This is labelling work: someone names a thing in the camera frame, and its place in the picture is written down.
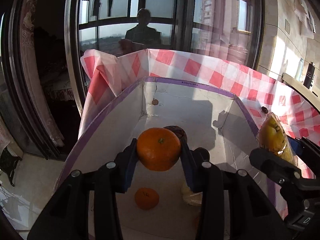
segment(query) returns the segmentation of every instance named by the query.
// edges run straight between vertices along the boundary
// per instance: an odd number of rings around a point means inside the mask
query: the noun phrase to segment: crack
[[[157,90],[158,90],[157,82],[155,82],[155,84],[156,84],[156,91],[155,91],[155,93],[153,94],[153,99],[155,99],[155,95],[156,95],[156,92],[157,92]]]

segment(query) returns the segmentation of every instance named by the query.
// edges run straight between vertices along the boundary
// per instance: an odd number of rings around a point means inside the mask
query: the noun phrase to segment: lace curtain
[[[20,16],[20,53],[24,77],[36,112],[55,146],[63,146],[61,134],[51,115],[40,84],[33,38],[37,0],[23,0]]]

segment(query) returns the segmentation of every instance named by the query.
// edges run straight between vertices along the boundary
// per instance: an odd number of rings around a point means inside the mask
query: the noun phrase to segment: tiled wall
[[[302,74],[305,75],[307,73],[308,64],[310,62],[313,62],[315,64],[315,82],[312,91],[315,92],[320,98],[320,20],[318,17],[316,17],[316,13],[307,0],[306,4],[314,18],[316,33],[314,34],[314,39],[308,38],[306,60]]]
[[[295,76],[300,59],[306,58],[308,38],[300,35],[301,23],[294,12],[293,0],[265,0],[265,13],[257,70],[281,81],[283,73]],[[290,24],[289,33],[285,30],[286,20]]]

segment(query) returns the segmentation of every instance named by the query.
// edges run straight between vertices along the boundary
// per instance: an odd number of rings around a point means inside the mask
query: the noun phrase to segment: orange
[[[139,208],[149,210],[159,203],[159,194],[154,189],[142,187],[135,193],[134,201]]]
[[[140,134],[137,154],[141,163],[152,171],[167,171],[178,161],[179,138],[165,128],[150,128]]]

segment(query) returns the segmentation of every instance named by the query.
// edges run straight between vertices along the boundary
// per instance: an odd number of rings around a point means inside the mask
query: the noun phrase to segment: white bottle
[[[297,69],[297,73],[295,75],[295,80],[300,80],[300,77],[301,77],[301,74],[302,74],[302,70],[303,70],[303,63],[304,63],[304,60],[303,58],[300,59],[299,61],[299,64],[298,64],[298,69]]]

